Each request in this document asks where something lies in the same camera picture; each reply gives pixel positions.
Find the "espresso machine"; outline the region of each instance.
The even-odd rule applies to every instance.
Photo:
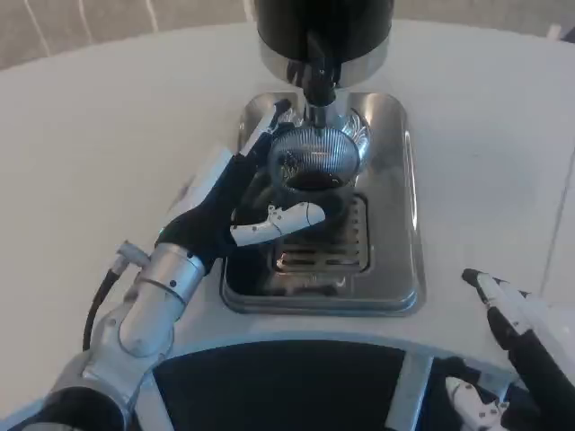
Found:
[[[248,103],[237,153],[206,156],[149,254],[120,246],[83,352],[26,430],[128,429],[143,381],[218,259],[222,298],[238,312],[398,316],[422,305],[407,115],[392,96],[349,90],[383,64],[393,3],[256,1],[263,63],[295,90]],[[129,266],[141,270],[122,304],[93,328]]]
[[[390,95],[350,89],[385,62],[394,1],[256,0],[255,9],[263,64],[295,89],[260,94],[248,103],[239,148],[265,112],[287,98],[292,108],[280,121],[308,130],[287,152],[302,147],[313,153],[310,138],[343,134],[357,148],[358,169],[340,223],[320,233],[294,233],[241,248],[230,256],[221,283],[224,301],[238,312],[416,311],[425,282],[407,115]],[[284,144],[278,139],[271,152]],[[317,151],[335,153],[337,148]],[[268,172],[257,177],[246,207],[264,209],[274,203],[270,189],[277,186],[276,169],[270,163]],[[267,174],[271,180],[266,181]]]

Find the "drip tray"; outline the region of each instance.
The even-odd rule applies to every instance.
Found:
[[[264,93],[245,108],[241,148],[276,101],[295,93]],[[352,93],[351,108],[369,125],[366,167],[348,213],[337,225],[312,228],[271,244],[237,249],[225,262],[221,295],[238,312],[403,315],[424,302],[410,135],[393,97]],[[269,195],[265,173],[246,196]],[[261,202],[262,208],[268,202]]]
[[[334,233],[297,233],[273,246],[271,263],[282,274],[361,272],[369,264],[366,203],[354,197],[344,225]]]

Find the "robotic hand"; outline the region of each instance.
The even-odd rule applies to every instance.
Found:
[[[303,202],[288,209],[269,207],[262,223],[231,226],[232,213],[267,160],[274,134],[290,127],[279,124],[279,116],[289,107],[287,100],[277,102],[241,153],[233,155],[220,148],[214,154],[172,206],[151,256],[129,243],[120,247],[94,299],[84,331],[84,352],[66,366],[26,430],[125,430],[140,385],[166,358],[173,343],[173,324],[215,260],[235,247],[270,241],[329,217],[329,208]],[[98,305],[130,263],[141,267],[141,272],[124,303],[100,320],[91,337]]]
[[[477,289],[487,306],[491,332],[509,352],[509,361],[541,410],[544,429],[574,429],[575,310],[551,307],[506,281],[474,269],[466,269],[463,279]],[[446,387],[451,404],[468,428],[517,429],[512,425],[517,420],[508,403],[485,405],[471,384],[454,377],[447,377]],[[534,426],[529,423],[519,429]]]

